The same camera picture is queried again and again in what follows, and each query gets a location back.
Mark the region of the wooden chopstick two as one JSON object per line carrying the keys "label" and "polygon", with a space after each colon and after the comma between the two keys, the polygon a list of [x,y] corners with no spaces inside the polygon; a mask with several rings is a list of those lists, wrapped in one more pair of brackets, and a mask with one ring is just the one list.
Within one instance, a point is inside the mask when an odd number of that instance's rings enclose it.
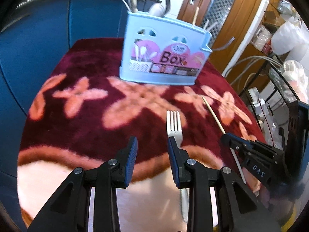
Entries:
{"label": "wooden chopstick two", "polygon": [[[213,118],[214,118],[215,122],[217,123],[219,129],[221,130],[222,134],[226,134],[226,132],[225,132],[223,126],[221,125],[219,119],[217,118],[216,114],[215,114],[214,111],[212,110],[212,108],[211,108],[210,104],[208,103],[208,101],[206,100],[206,98],[205,98],[205,97],[202,97],[202,100],[203,100],[203,102],[205,103],[205,105],[206,105],[206,107],[208,108],[208,110],[210,111],[211,115],[213,116]],[[230,151],[231,151],[232,156],[233,156],[233,158],[234,158],[234,160],[235,160],[235,162],[236,162],[236,165],[237,165],[237,168],[238,168],[239,173],[240,173],[240,175],[241,175],[241,178],[242,178],[243,182],[246,184],[247,182],[246,182],[246,179],[245,179],[245,177],[244,177],[244,173],[243,173],[243,170],[242,170],[242,168],[241,168],[240,162],[239,162],[239,160],[238,160],[238,158],[237,158],[237,156],[236,156],[235,150],[232,149],[232,148],[230,148]]]}

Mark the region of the white steel chopstick two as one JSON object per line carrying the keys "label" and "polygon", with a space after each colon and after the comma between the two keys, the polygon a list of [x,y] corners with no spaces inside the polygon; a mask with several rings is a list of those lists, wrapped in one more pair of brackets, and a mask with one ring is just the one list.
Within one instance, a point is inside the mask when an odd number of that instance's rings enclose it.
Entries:
{"label": "white steel chopstick two", "polygon": [[211,24],[208,28],[207,31],[211,31],[216,25],[218,24],[218,22],[214,22],[213,24]]}

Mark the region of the white plastic spoon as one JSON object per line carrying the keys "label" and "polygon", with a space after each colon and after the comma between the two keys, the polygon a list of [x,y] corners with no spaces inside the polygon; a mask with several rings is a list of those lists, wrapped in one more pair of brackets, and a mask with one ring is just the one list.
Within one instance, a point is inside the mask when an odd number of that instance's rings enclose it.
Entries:
{"label": "white plastic spoon", "polygon": [[163,17],[165,14],[165,7],[160,3],[153,4],[148,13],[152,16]]}

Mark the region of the wooden chopstick one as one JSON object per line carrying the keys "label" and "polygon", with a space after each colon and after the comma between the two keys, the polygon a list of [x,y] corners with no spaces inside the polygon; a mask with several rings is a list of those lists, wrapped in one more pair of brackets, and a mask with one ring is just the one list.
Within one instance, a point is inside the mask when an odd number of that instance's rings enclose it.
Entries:
{"label": "wooden chopstick one", "polygon": [[195,25],[196,25],[196,20],[197,20],[198,14],[199,14],[199,7],[197,6],[196,9],[195,9],[194,16],[193,16],[192,26],[195,26]]}

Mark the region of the large steel fork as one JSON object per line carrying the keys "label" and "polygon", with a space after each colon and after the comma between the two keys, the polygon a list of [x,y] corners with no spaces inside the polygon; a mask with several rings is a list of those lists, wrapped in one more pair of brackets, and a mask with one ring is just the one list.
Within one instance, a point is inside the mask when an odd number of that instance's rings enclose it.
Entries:
{"label": "large steel fork", "polygon": [[168,14],[168,12],[170,12],[170,9],[171,9],[171,0],[165,0],[165,2],[166,2],[166,7],[165,7],[165,12],[163,14],[164,16]]}

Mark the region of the white power strip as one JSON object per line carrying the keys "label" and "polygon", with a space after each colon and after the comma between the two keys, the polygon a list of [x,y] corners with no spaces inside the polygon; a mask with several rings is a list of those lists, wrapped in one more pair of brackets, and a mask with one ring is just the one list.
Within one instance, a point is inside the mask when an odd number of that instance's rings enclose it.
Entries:
{"label": "white power strip", "polygon": [[260,118],[265,118],[269,112],[266,106],[265,100],[261,97],[258,89],[256,87],[250,88],[249,102],[251,103],[255,114]]}

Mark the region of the red floral fleece blanket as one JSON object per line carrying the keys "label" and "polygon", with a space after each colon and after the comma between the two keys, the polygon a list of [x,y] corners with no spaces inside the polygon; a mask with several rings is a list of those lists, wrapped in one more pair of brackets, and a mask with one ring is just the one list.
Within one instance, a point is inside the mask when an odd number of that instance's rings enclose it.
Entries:
{"label": "red floral fleece blanket", "polygon": [[97,168],[135,136],[132,182],[117,191],[121,230],[185,231],[167,152],[166,112],[180,112],[182,147],[190,157],[237,170],[202,97],[226,132],[264,141],[253,114],[211,63],[193,86],[127,82],[119,78],[122,48],[120,38],[77,41],[32,102],[17,169],[27,225],[74,168]]}

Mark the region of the wooden shelf unit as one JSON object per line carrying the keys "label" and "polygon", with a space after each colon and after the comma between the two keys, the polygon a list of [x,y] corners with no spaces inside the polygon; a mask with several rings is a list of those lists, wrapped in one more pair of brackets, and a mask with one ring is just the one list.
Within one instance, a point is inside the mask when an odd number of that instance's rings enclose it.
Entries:
{"label": "wooden shelf unit", "polygon": [[224,69],[223,77],[240,92],[271,53],[270,39],[284,23],[277,10],[282,0],[261,0],[240,46]]}

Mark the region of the white plastic bag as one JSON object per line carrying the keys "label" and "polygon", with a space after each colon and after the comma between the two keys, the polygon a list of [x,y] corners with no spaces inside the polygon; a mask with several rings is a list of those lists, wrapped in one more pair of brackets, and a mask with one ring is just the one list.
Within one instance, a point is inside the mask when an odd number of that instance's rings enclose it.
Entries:
{"label": "white plastic bag", "polygon": [[296,61],[301,61],[308,49],[308,37],[299,27],[286,21],[271,38],[272,52],[276,55],[291,53]]}

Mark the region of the wooden door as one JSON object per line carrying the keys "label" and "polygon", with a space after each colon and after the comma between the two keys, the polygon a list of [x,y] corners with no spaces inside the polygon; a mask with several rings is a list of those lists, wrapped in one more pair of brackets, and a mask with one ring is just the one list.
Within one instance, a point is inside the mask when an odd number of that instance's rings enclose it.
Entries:
{"label": "wooden door", "polygon": [[210,31],[212,49],[210,62],[223,72],[240,46],[258,10],[261,0],[184,0],[178,19],[191,23],[199,7],[196,25],[203,27],[206,20],[218,24]]}

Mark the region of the light blue utensil box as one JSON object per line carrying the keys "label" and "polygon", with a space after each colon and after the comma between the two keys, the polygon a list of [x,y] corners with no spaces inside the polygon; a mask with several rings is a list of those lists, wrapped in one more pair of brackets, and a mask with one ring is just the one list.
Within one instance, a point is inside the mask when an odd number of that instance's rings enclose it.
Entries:
{"label": "light blue utensil box", "polygon": [[119,77],[136,83],[193,85],[212,53],[211,33],[147,12],[127,15]]}

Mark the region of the blue base cabinets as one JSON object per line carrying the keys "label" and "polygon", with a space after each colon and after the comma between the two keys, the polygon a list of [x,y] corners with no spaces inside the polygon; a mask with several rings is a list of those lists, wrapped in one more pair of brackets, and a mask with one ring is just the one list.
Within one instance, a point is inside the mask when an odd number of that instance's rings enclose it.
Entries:
{"label": "blue base cabinets", "polygon": [[17,194],[21,133],[39,86],[78,40],[122,37],[120,0],[17,0],[1,5],[1,201],[20,230],[27,212]]}

